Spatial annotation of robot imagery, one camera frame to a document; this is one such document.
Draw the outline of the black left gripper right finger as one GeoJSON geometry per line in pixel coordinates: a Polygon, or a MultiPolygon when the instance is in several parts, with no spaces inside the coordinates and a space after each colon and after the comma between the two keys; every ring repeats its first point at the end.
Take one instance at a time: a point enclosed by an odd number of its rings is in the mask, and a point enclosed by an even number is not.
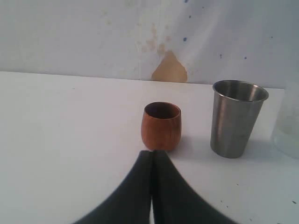
{"type": "Polygon", "coordinates": [[[200,197],[164,151],[154,151],[151,195],[156,224],[234,224],[200,197]]]}

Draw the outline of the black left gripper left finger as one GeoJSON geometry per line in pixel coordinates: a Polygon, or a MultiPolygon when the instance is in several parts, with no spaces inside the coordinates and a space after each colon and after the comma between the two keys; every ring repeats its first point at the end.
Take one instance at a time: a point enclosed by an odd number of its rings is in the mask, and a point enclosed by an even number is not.
{"type": "Polygon", "coordinates": [[[121,184],[77,224],[148,224],[153,153],[141,151],[121,184]]]}

